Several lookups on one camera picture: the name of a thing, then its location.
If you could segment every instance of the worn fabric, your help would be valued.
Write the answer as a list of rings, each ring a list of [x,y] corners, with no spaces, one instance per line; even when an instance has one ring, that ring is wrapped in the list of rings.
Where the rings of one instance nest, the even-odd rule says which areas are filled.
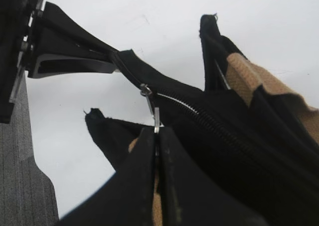
[[[149,85],[161,122],[173,128],[188,154],[214,182],[273,225],[318,224],[318,156],[308,162],[307,148],[299,157],[298,146],[291,147],[285,140],[290,135],[283,133],[279,138],[278,132],[288,131],[286,125],[272,130],[276,115],[266,114],[270,121],[266,125],[235,90],[203,92],[164,76],[133,51],[121,52],[118,58],[121,72],[135,86]]]
[[[153,225],[153,141],[153,129],[144,128],[134,150],[113,177],[57,226]]]
[[[227,57],[229,63],[226,79],[232,89],[250,106],[253,94],[262,86],[269,95],[293,95],[287,101],[287,107],[302,122],[310,136],[319,143],[319,111],[307,105],[305,99],[284,83],[274,77],[266,69],[257,66],[239,53]]]
[[[90,132],[95,131],[94,121],[105,125],[100,126],[102,128],[108,128],[106,125],[113,125],[112,121],[119,125],[123,124],[125,127],[122,127],[121,130],[120,128],[113,129],[114,135],[121,135],[121,131],[125,132],[125,128],[130,128],[130,123],[126,121],[110,118],[102,120],[90,116],[96,114],[101,115],[102,113],[95,109],[86,116],[86,119],[94,119],[88,125]],[[95,142],[99,142],[96,138],[102,138],[103,134],[96,132],[92,137]],[[129,144],[132,153],[139,141],[140,138],[135,138]],[[107,147],[108,143],[110,147],[113,147],[112,142],[112,138],[110,140],[104,138],[103,147]],[[188,156],[172,130],[161,128],[157,142],[160,153],[155,163],[154,225],[267,225],[260,215],[214,184]],[[113,155],[106,154],[106,157],[109,159]]]
[[[90,113],[86,114],[85,121],[93,141],[115,170],[129,155],[130,143],[145,127],[145,125],[104,118],[99,109],[91,109]]]

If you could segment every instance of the metal zipper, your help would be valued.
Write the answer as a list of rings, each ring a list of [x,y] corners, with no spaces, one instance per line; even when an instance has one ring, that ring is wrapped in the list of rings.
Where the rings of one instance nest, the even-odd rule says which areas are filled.
[[[154,97],[161,97],[166,98],[174,101],[175,104],[180,106],[183,112],[191,116],[193,121],[198,124],[200,127],[202,127],[205,131],[208,131],[210,134],[213,134],[214,136],[217,136],[219,139],[221,139],[225,144],[227,144],[228,147],[231,147],[236,154],[240,155],[240,157],[249,158],[252,160],[252,158],[249,156],[251,155],[251,151],[254,150],[254,146],[251,142],[248,142],[247,140],[241,139],[237,135],[233,134],[231,131],[229,131],[224,124],[220,123],[218,120],[216,120],[211,114],[209,114],[205,109],[198,105],[191,104],[188,100],[186,100],[183,96],[176,94],[175,92],[168,91],[166,89],[159,89],[156,92],[154,92]],[[279,160],[277,157],[274,158],[274,160],[277,161],[277,163],[281,164],[281,160]],[[279,173],[279,170],[277,167],[274,167],[270,162],[265,162],[262,158],[256,158],[254,159],[254,162],[256,165],[261,167],[263,171],[266,174],[273,175],[273,172]],[[295,168],[291,168],[291,165],[287,165],[284,163],[282,165],[285,169],[285,171],[289,170],[295,170]],[[299,174],[299,177],[303,178],[304,181],[308,181],[308,183],[312,184],[317,188],[316,184],[313,184],[313,182],[308,180],[307,178],[304,178],[303,175]],[[294,182],[297,184],[298,180],[295,181],[295,176],[293,176]]]

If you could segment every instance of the zipper pull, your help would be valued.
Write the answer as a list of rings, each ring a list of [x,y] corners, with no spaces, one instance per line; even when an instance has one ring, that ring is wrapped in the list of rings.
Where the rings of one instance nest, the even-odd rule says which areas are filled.
[[[148,101],[148,105],[150,108],[150,112],[152,117],[154,118],[154,110],[153,110],[153,106],[152,106],[152,102],[151,102],[151,97],[153,96],[153,92],[151,91],[151,89],[144,83],[142,83],[140,85],[140,89],[141,89],[141,95],[143,97],[146,97],[146,100]]]
[[[151,115],[154,119],[154,133],[158,134],[160,131],[160,109],[159,108],[153,108],[153,104],[151,101],[151,98],[153,97],[153,92],[146,84],[141,84],[141,95],[143,97],[146,97],[146,100],[148,101],[148,105],[150,108]]]

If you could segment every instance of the zipper teeth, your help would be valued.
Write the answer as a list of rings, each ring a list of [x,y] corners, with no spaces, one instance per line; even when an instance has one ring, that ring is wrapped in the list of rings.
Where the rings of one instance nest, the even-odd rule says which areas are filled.
[[[222,123],[214,119],[206,110],[204,110],[203,108],[197,105],[190,106],[190,104],[185,103],[187,102],[185,99],[181,98],[176,93],[171,93],[165,89],[159,90],[157,92],[157,95],[174,100],[176,104],[179,104],[182,106],[181,108],[183,111],[187,111],[188,113],[190,113],[194,117],[194,120],[201,127],[205,128],[207,131],[211,132],[212,134],[214,134],[215,136],[223,140],[224,143],[226,143],[229,147],[231,147],[234,150],[234,152],[236,152],[237,154],[243,157],[249,158],[250,160],[253,160],[250,156],[248,156],[252,153],[252,150],[254,149],[251,146],[251,143],[245,142],[240,137],[237,137],[236,135],[234,135]],[[253,160],[253,161],[259,167],[261,167],[261,169],[263,169],[265,173],[273,175],[273,173],[271,173],[269,169],[265,168],[265,166],[262,166],[258,162],[258,160]],[[272,170],[274,170],[274,166],[272,164],[267,164],[267,165],[268,165],[267,167],[271,167]]]
[[[173,97],[170,97],[170,96],[167,96],[167,95],[164,95],[162,93],[157,93],[158,96],[162,96],[162,97],[165,97],[165,98],[168,98],[168,99],[171,99],[179,104],[182,104],[184,107],[188,108],[189,110],[191,110],[194,114],[199,114],[198,111],[196,111],[194,108],[192,108],[190,105],[186,104],[185,102],[179,100],[179,99],[176,99],[176,98],[173,98]]]

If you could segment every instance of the black fabric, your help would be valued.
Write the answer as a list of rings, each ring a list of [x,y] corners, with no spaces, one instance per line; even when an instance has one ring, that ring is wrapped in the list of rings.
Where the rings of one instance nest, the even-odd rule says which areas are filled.
[[[154,159],[153,129],[144,128],[114,176],[57,226],[153,225]]]
[[[165,86],[162,74],[157,78],[152,67],[133,52],[120,56],[133,75],[142,70],[135,77],[149,84],[162,123],[174,129],[189,155],[213,181],[273,225],[318,224],[319,179],[304,167],[306,162],[301,164],[285,154],[283,148],[290,146],[278,140],[280,129],[269,131],[232,90],[204,93],[172,83],[172,79]],[[198,113],[172,99],[191,105]]]
[[[191,160],[172,129],[160,129],[163,225],[266,226],[264,219],[215,185]]]
[[[204,198],[216,196],[207,192],[214,186],[207,186],[208,179],[201,178],[204,172],[225,193],[257,211],[272,226],[319,225],[319,153],[316,144],[304,129],[296,133],[301,126],[290,111],[285,111],[289,108],[287,99],[272,98],[258,89],[248,108],[233,90],[227,90],[222,79],[222,74],[227,71],[226,57],[229,53],[242,53],[232,41],[220,35],[214,16],[203,16],[200,37],[205,64],[204,92],[164,76],[133,51],[111,56],[136,87],[139,88],[141,83],[148,84],[152,91],[151,101],[160,108],[161,122],[173,129],[191,157],[188,160],[181,147],[173,148],[178,144],[174,137],[168,137],[170,132],[160,138],[166,142],[161,148],[160,177],[163,181],[159,187],[164,196],[165,224],[176,225],[180,219],[185,219],[182,221],[185,225],[193,225],[195,218],[208,222],[206,210],[214,209],[216,205]],[[128,144],[142,126],[104,119],[98,110],[87,115],[86,120],[94,141],[120,172],[122,165],[131,158]],[[120,135],[112,134],[113,131],[123,132],[122,139],[117,140]],[[186,201],[185,195],[189,192],[198,196],[191,195]],[[179,203],[186,212],[184,218],[179,218],[176,206]],[[207,208],[203,207],[202,211],[201,207],[198,210],[193,207],[204,204]],[[237,218],[238,212],[225,207],[213,223],[225,220],[227,210],[228,220],[233,217],[237,224],[224,221],[227,222],[225,225],[242,222]]]
[[[99,109],[91,109],[85,121],[94,143],[115,170],[129,155],[130,143],[145,125],[105,118]]]
[[[0,43],[2,42],[2,38],[4,35],[6,25],[6,16],[3,13],[0,13]]]
[[[295,103],[298,97],[291,94],[269,95],[261,87],[259,87],[257,91],[262,94],[273,111],[276,112],[277,116],[290,128],[293,134],[303,142],[303,146],[312,150],[314,154],[319,155],[318,144],[312,139],[304,125],[298,117],[293,114],[292,109],[289,107],[294,105],[291,104],[291,102]]]
[[[221,72],[225,75],[228,64],[226,59],[221,56],[219,48],[212,45],[207,36],[215,40],[215,44],[222,44],[223,39],[220,35],[216,18],[213,15],[203,15],[200,20],[200,37],[205,69],[205,91],[225,90],[226,88],[217,66],[219,66]]]

